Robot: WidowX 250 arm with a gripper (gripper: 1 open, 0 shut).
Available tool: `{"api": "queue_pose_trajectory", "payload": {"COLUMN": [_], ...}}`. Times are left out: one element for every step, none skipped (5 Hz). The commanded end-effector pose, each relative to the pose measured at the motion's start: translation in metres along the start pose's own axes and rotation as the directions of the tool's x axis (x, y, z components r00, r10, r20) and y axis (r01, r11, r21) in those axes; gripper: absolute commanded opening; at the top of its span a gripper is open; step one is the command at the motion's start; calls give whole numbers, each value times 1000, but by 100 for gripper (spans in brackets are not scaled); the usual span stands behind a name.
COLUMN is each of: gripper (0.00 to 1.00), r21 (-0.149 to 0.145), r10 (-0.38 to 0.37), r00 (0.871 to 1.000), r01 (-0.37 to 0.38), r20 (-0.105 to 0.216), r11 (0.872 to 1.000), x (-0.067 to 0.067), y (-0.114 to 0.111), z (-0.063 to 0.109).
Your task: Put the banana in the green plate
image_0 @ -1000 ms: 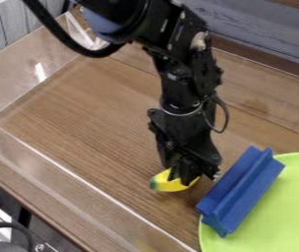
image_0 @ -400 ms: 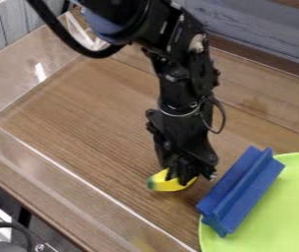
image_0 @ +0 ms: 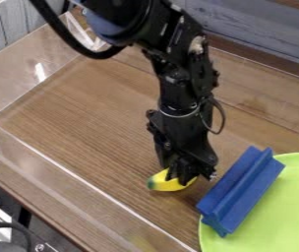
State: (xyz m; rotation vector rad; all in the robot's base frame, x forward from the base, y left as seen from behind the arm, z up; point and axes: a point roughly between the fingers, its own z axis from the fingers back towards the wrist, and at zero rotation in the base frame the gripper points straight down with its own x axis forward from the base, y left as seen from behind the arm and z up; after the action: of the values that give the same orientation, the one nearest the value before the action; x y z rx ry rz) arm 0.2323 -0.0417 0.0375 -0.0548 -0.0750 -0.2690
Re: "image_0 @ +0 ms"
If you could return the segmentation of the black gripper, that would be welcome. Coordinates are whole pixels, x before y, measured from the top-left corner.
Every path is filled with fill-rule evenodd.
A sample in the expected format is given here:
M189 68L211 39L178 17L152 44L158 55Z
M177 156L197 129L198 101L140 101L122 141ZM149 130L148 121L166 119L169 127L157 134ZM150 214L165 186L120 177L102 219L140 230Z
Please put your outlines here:
M168 168L165 180L176 178L182 186L198 175L209 180L216 173L217 155L200 118L194 115L173 118L154 109L148 109L145 116L157 160L161 167Z

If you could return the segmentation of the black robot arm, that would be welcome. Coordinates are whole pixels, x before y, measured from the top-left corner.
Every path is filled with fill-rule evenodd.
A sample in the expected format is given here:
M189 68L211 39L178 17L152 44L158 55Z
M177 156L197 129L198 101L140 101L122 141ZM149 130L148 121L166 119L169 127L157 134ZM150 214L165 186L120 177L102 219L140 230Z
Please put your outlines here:
M45 0L29 0L53 31L81 55L105 60L136 45L158 80L157 107L146 111L164 180L181 186L215 175L217 156L208 135L217 134L212 114L223 108L213 97L219 72L208 56L202 25L170 0L70 0L86 11L94 35L110 47L87 48L59 21Z

